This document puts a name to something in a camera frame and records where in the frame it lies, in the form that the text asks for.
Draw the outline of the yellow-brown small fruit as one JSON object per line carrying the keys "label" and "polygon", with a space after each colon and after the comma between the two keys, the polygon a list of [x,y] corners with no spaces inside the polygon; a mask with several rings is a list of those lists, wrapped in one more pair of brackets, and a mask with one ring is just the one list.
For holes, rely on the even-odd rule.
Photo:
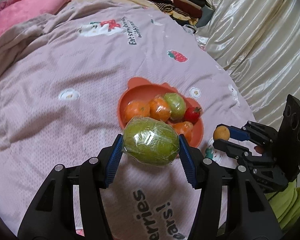
{"label": "yellow-brown small fruit", "polygon": [[214,140],[226,140],[230,139],[230,130],[226,126],[218,126],[213,133]]}

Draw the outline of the red tomato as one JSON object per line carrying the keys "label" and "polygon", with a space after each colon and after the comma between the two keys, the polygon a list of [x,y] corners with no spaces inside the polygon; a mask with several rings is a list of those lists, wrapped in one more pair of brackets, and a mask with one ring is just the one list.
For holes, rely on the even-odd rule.
{"label": "red tomato", "polygon": [[201,107],[189,107],[183,116],[183,120],[195,124],[200,119],[201,114]]}

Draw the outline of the small orange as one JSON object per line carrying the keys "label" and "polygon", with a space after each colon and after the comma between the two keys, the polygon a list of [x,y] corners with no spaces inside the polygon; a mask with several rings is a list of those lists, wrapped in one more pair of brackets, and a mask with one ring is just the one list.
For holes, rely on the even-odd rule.
{"label": "small orange", "polygon": [[172,127],[179,135],[183,134],[188,143],[191,142],[192,130],[193,130],[193,124],[191,122],[188,122],[188,121],[179,122],[179,123],[173,124]]}

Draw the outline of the light green fruit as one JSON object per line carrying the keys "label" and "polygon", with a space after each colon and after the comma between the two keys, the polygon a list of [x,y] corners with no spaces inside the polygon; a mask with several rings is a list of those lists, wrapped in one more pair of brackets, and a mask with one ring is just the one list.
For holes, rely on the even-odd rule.
{"label": "light green fruit", "polygon": [[164,100],[168,103],[171,109],[171,120],[180,120],[186,112],[186,103],[182,96],[178,93],[166,93]]}

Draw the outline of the dark green fruit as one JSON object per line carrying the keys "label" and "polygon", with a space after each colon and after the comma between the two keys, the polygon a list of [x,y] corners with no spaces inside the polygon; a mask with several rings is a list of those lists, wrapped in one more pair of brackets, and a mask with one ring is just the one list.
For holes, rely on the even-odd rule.
{"label": "dark green fruit", "polygon": [[141,163],[165,166],[179,154],[179,135],[163,121],[136,116],[123,130],[123,150]]}

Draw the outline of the yellow-green cloth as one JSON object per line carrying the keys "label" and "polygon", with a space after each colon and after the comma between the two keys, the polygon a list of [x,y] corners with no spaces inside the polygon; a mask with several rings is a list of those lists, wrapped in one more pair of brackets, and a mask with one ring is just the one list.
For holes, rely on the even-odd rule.
{"label": "yellow-green cloth", "polygon": [[288,184],[282,192],[265,194],[281,230],[286,233],[300,217],[300,187],[296,181]]}

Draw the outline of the wrapped orange blocky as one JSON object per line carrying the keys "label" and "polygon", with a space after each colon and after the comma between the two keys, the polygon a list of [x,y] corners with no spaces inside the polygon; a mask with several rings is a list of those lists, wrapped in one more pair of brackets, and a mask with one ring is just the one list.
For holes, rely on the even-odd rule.
{"label": "wrapped orange blocky", "polygon": [[157,95],[149,102],[149,107],[150,117],[155,120],[166,122],[171,116],[169,104],[160,95]]}

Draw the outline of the shiny cream curtain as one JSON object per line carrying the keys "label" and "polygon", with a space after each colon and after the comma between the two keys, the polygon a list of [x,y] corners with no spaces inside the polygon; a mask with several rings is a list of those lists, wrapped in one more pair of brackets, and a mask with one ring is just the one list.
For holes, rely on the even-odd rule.
{"label": "shiny cream curtain", "polygon": [[206,0],[199,34],[256,121],[279,128],[288,95],[300,100],[300,0]]}

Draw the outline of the wrapped orange round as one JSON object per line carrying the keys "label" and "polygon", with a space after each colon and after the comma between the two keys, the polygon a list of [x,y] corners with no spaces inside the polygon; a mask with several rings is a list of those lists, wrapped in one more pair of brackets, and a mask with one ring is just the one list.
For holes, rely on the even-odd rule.
{"label": "wrapped orange round", "polygon": [[124,121],[128,123],[135,116],[150,117],[150,106],[145,101],[133,100],[125,107]]}

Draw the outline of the orange bear-shaped plate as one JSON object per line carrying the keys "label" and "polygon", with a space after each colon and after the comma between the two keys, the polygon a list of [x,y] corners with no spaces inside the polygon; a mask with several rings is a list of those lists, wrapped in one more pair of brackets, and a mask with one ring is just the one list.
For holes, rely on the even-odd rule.
{"label": "orange bear-shaped plate", "polygon": [[200,104],[196,100],[179,93],[176,88],[171,87],[168,83],[155,84],[142,77],[133,77],[128,80],[127,87],[127,90],[121,94],[117,103],[117,119],[122,129],[126,126],[124,115],[125,107],[133,100],[150,101],[159,94],[178,93],[183,97],[187,108],[200,107]]}

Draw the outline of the pink strawberry print blanket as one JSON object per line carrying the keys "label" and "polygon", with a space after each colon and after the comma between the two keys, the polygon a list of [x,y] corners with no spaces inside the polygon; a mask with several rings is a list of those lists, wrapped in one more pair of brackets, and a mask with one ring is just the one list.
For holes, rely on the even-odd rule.
{"label": "pink strawberry print blanket", "polygon": [[201,150],[218,124],[254,119],[229,74],[153,8],[71,3],[0,37],[0,217],[13,233],[55,165],[81,165],[121,133],[117,103],[133,77],[201,105]]}

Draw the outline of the pile of folded clothes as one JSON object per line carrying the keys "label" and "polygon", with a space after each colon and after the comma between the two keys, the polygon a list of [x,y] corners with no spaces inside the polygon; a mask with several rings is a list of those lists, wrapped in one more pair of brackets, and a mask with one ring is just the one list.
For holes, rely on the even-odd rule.
{"label": "pile of folded clothes", "polygon": [[215,10],[206,0],[148,0],[179,25],[199,28],[208,24]]}

